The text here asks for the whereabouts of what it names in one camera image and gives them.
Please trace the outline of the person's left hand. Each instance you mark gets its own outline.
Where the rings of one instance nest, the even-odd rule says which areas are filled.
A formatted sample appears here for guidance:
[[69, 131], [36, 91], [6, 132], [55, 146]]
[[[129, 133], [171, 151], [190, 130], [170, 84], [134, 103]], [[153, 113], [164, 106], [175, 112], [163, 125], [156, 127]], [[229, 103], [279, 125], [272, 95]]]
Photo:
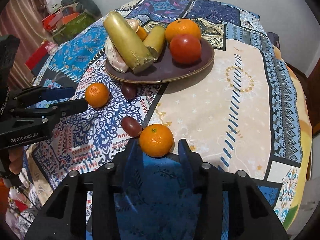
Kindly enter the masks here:
[[23, 147], [9, 149], [9, 170], [13, 174], [19, 174], [23, 167]]

